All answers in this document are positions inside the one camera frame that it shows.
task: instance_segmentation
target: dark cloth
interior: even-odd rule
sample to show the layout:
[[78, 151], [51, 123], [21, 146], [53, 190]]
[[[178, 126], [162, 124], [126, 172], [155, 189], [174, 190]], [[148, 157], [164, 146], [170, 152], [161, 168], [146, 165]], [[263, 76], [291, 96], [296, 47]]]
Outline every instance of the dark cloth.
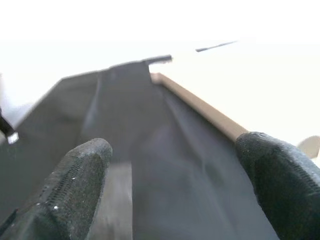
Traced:
[[112, 163], [131, 162], [133, 239], [278, 239], [234, 144], [144, 62], [63, 79], [17, 131], [0, 147], [1, 221], [66, 152], [103, 138]]

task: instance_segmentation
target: white background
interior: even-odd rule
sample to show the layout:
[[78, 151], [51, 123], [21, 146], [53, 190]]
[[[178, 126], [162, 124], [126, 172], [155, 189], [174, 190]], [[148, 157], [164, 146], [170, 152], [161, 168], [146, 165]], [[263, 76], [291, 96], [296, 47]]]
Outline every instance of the white background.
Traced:
[[319, 24], [313, 0], [0, 0], [0, 106], [16, 124], [61, 77], [230, 40], [303, 49]]

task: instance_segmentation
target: white surface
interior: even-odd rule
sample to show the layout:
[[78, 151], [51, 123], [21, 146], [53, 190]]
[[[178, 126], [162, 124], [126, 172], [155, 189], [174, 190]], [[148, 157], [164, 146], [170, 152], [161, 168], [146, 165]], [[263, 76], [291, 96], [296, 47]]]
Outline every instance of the white surface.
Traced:
[[320, 136], [320, 45], [245, 44], [153, 66], [248, 131], [298, 145]]
[[2, 41], [0, 106], [16, 125], [61, 78], [216, 41]]

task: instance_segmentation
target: wooden edge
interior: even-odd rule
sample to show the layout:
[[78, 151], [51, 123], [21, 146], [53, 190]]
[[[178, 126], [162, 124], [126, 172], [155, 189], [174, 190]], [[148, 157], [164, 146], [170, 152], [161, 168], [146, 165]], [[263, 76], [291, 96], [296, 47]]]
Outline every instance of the wooden edge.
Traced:
[[244, 127], [165, 75], [152, 72], [150, 75], [154, 84], [162, 84], [173, 91], [176, 95], [178, 95], [178, 97], [180, 97], [184, 102], [200, 113], [209, 122], [215, 125], [233, 142], [235, 142], [241, 134], [248, 132], [248, 130], [246, 130]]

